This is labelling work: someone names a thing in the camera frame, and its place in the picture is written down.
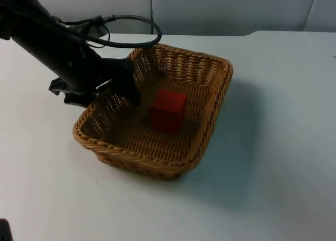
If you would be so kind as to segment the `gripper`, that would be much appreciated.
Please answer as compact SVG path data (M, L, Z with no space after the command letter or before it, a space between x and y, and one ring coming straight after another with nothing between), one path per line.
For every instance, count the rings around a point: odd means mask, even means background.
M142 100L140 91L134 79L135 67L127 58L102 58L88 45L79 45L80 94L93 93L97 86L111 80L112 90L126 98L134 106L139 106Z

